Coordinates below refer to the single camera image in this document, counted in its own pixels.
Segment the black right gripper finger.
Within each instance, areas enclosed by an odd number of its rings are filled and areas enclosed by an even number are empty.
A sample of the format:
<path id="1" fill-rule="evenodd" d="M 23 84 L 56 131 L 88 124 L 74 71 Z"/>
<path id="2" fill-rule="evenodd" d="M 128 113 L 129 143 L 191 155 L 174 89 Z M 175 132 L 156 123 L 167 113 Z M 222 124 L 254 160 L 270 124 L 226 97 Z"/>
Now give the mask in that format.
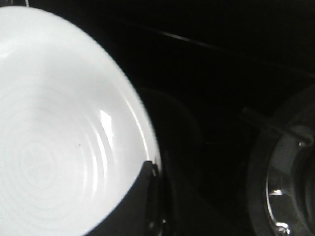
<path id="1" fill-rule="evenodd" d="M 128 193 L 87 235 L 159 235 L 159 175 L 155 164 L 151 161 L 143 162 L 140 173 Z"/>

